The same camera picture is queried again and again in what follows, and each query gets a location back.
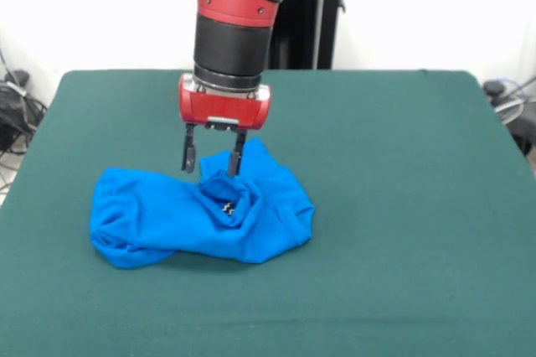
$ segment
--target blue shirt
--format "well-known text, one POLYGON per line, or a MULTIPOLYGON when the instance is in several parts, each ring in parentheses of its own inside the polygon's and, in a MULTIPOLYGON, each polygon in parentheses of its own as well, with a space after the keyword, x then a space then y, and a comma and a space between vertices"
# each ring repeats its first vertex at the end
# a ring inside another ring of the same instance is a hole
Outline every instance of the blue shirt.
POLYGON ((177 251, 262 263, 312 236, 314 207, 291 171, 259 139, 245 144, 240 175, 230 152, 200 161, 198 184, 110 168, 95 186, 90 241, 118 268, 162 261, 177 251))

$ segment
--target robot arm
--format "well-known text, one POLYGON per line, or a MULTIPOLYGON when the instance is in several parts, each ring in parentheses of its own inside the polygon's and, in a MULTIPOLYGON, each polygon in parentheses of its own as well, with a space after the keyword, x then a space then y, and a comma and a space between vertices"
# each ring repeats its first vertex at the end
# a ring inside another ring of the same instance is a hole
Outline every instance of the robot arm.
POLYGON ((281 1, 198 0, 195 66, 179 82, 183 170, 193 171, 193 129, 204 125, 237 132, 229 175, 239 172, 245 134, 262 127, 270 108, 270 88, 260 79, 281 1))

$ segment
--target small black object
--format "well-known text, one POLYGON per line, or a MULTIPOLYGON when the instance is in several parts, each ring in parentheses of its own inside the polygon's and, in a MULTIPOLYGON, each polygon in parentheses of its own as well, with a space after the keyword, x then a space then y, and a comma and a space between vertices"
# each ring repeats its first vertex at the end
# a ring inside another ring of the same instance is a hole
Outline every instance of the small black object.
POLYGON ((224 208, 222 210, 228 216, 231 216, 235 212, 235 208, 232 202, 228 202, 227 204, 224 204, 224 208))
POLYGON ((26 87, 30 80, 30 74, 25 70, 10 70, 3 79, 6 82, 17 84, 20 87, 26 87))
POLYGON ((188 174, 195 168, 195 146, 193 145, 194 124, 186 124, 186 137, 184 137, 183 166, 182 170, 188 174))
POLYGON ((230 177, 234 177, 240 172, 246 135, 247 131, 245 130, 239 130, 236 133, 236 143, 234 144, 234 149, 229 160, 229 168, 227 170, 227 174, 230 177))
POLYGON ((490 97, 499 97, 506 91, 506 86, 498 80, 488 80, 484 82, 484 91, 490 97))

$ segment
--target green table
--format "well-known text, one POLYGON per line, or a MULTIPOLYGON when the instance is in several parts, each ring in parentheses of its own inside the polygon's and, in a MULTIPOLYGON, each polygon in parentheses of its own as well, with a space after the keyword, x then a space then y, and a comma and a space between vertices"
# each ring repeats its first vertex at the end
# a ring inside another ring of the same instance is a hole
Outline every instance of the green table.
POLYGON ((178 77, 62 80, 0 210, 0 356, 534 356, 536 183, 462 72, 266 73, 259 135, 316 205, 313 239, 260 266, 108 265, 88 238, 105 168, 197 179, 178 77))

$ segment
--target cable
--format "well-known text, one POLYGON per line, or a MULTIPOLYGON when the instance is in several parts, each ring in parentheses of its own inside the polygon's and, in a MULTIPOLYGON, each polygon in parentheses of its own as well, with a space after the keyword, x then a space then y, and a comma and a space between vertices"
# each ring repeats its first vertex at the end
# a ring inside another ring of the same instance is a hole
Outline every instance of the cable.
POLYGON ((6 170, 18 171, 18 168, 15 168, 15 167, 12 167, 12 166, 8 166, 7 164, 4 164, 4 163, 2 163, 2 162, 0 162, 0 167, 5 168, 6 170))
POLYGON ((6 62, 6 59, 3 56, 2 45, 0 45, 0 62, 2 62, 3 68, 6 70, 8 75, 11 76, 11 79, 13 79, 13 82, 15 82, 17 86, 21 86, 20 82, 18 81, 17 76, 8 67, 8 63, 6 62))
POLYGON ((515 90, 517 90, 521 85, 519 84, 519 82, 513 80, 513 79, 509 79, 509 78, 500 78, 500 79, 496 79, 497 82, 502 82, 502 83, 508 83, 510 85, 513 85, 515 86, 515 90))
POLYGON ((23 155, 26 149, 13 149, 22 137, 28 147, 48 108, 24 88, 0 80, 0 152, 23 155))
POLYGON ((11 187, 13 183, 5 183, 2 187, 0 187, 0 192, 4 191, 5 189, 11 187))
POLYGON ((532 78, 530 78, 529 80, 527 80, 522 85, 519 85, 518 87, 516 87, 513 91, 509 91, 508 93, 504 93, 502 96, 499 97, 499 99, 504 99, 506 97, 509 97, 509 96, 513 95, 514 93, 522 91, 523 89, 526 89, 527 87, 531 86, 534 82, 536 82, 536 75, 533 76, 532 78))

